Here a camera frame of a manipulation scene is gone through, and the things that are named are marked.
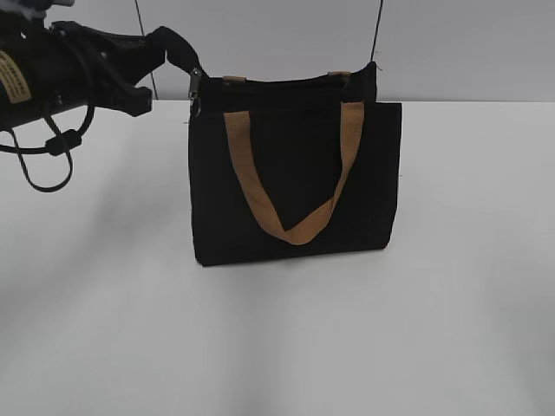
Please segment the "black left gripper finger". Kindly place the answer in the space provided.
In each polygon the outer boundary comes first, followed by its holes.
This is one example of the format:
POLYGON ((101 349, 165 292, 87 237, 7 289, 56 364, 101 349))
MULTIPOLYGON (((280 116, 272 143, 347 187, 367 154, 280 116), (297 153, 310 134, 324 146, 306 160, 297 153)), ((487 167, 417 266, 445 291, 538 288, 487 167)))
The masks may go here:
POLYGON ((199 56, 193 46, 177 32, 160 26, 147 35, 147 40, 162 48, 167 60, 193 77, 200 77, 199 56))

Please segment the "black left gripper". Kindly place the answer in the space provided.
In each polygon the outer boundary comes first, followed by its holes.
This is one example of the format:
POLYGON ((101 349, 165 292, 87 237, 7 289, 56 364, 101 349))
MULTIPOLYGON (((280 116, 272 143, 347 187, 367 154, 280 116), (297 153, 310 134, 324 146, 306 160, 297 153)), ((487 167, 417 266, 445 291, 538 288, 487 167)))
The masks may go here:
POLYGON ((130 116, 149 113, 153 93, 145 36, 116 35, 73 21, 1 23, 1 125, 19 127, 93 105, 130 116))

